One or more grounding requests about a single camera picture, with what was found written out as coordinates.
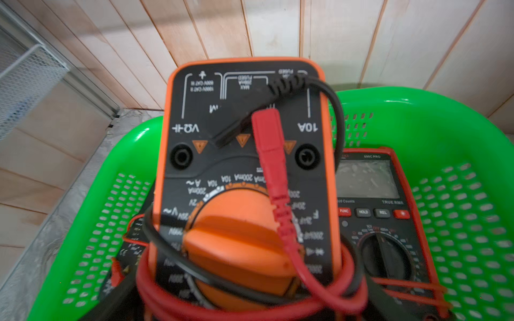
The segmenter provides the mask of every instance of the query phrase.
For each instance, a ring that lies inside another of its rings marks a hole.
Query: green basket
[[[514,146],[487,119],[434,93],[338,93],[346,147],[392,147],[409,179],[446,300],[461,320],[514,320]],[[29,320],[76,320],[98,301],[121,235],[157,171],[162,117],[128,133],[100,169]]]

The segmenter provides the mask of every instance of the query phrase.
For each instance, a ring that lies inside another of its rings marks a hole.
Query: orange warning triangle
[[[292,152],[292,149],[296,145],[296,140],[286,140],[284,142],[284,149],[286,150],[286,153],[289,155]]]
[[[241,148],[245,147],[246,142],[250,138],[250,134],[239,134],[235,137],[237,139],[237,142],[239,145],[241,145]]]
[[[206,140],[194,140],[193,141],[194,148],[196,151],[201,154],[204,151],[205,146],[207,146]]]

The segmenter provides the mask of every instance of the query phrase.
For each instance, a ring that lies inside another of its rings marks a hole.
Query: black faceplate
[[[233,140],[218,149],[214,142],[209,141],[208,128],[210,123],[216,122],[216,112],[229,101],[237,102],[253,88],[292,72],[318,76],[316,69],[303,61],[192,65],[176,74],[173,79],[160,233],[177,249],[181,246],[183,228],[190,213],[207,193],[229,183],[266,186],[251,128],[243,132],[251,134],[244,147]],[[333,279],[333,268],[320,95],[310,89],[308,96],[304,92],[271,107],[280,111],[286,141],[296,141],[292,152],[286,155],[286,166],[291,207],[303,233],[302,245],[309,248],[305,262],[313,274],[327,285]],[[201,154],[195,149],[194,140],[209,141]],[[316,146],[321,154],[318,166],[309,171],[299,168],[295,162],[295,151],[305,143]],[[185,144],[193,150],[193,161],[183,170],[176,169],[169,161],[170,152],[178,144]],[[158,256],[157,281],[183,299],[199,300],[191,292],[183,271],[165,261],[162,255]]]

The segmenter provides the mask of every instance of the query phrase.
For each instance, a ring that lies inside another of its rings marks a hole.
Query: wooden wall paneling
[[[363,87],[423,88],[480,0],[388,0]]]
[[[209,59],[252,56],[241,0],[186,0]]]
[[[183,0],[141,0],[177,66],[207,55]]]
[[[311,0],[300,0],[300,57],[310,59]]]
[[[141,85],[164,109],[166,82],[109,0],[76,0]]]
[[[323,68],[336,90],[356,88],[383,0],[316,0],[310,4],[310,31],[304,30],[304,39],[310,34],[310,58]]]
[[[41,0],[5,0],[46,41],[122,107],[139,104]]]
[[[74,0],[44,0],[142,108],[161,109]]]
[[[111,0],[137,41],[167,82],[177,68],[159,32],[139,0]]]
[[[0,260],[0,285],[4,283],[7,273],[11,271],[24,250],[24,248],[0,246],[0,257],[2,258]]]
[[[506,134],[514,134],[514,95],[496,110],[489,120]]]
[[[25,247],[34,239],[46,214],[0,204],[0,244]]]
[[[83,162],[16,128],[0,141],[0,168],[66,190]]]
[[[64,190],[0,169],[0,203],[52,213]]]
[[[254,56],[298,56],[300,0],[243,0]]]
[[[104,139],[110,123],[90,101],[61,82],[17,129],[85,162]]]
[[[485,116],[514,89],[514,1],[486,1],[427,89]]]

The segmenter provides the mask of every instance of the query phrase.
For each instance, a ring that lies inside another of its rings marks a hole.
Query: digital multimeter
[[[282,251],[273,206],[251,128],[218,148],[210,129],[239,102],[272,79],[302,73],[324,79],[298,58],[212,60],[180,67],[168,84],[154,223],[189,259],[216,275],[275,295],[308,294]],[[305,263],[328,285],[341,269],[332,133],[326,98],[306,90],[268,108],[280,110],[291,208],[302,233]],[[262,306],[184,276],[153,249],[156,281],[205,307]]]
[[[414,197],[391,148],[345,149],[336,184],[341,234],[360,251],[369,275],[438,283]],[[392,288],[434,298],[428,290]],[[434,306],[395,300],[419,319],[438,319]]]

